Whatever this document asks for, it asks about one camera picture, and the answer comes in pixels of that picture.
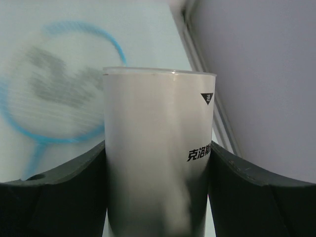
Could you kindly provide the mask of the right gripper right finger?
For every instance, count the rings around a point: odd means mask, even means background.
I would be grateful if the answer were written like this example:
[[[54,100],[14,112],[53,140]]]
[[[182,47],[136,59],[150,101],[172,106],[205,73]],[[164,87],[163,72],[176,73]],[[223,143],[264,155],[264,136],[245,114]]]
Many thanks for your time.
[[[314,237],[316,186],[211,144],[209,200],[218,237]]]

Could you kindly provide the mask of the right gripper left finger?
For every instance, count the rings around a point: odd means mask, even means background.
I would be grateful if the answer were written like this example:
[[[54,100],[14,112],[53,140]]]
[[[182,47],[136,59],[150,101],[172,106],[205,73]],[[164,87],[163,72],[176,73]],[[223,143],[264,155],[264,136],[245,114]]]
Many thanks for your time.
[[[100,237],[107,211],[105,143],[26,181],[0,185],[2,237]]]

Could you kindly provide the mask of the white shuttlecock tube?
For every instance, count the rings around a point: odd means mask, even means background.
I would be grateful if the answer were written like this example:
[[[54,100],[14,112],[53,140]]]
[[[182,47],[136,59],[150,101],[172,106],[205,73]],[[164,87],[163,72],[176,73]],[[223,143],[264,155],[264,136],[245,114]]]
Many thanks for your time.
[[[214,89],[212,74],[105,73],[112,236],[204,236]]]

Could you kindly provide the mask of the blue badminton racket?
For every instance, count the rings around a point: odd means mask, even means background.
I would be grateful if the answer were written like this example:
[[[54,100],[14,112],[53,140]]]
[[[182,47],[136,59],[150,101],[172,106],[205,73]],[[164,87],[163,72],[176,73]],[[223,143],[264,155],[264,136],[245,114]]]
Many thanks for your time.
[[[51,146],[81,144],[104,134],[103,65],[126,56],[106,30],[83,21],[44,25],[0,69],[0,114],[31,140],[20,180],[37,174]]]

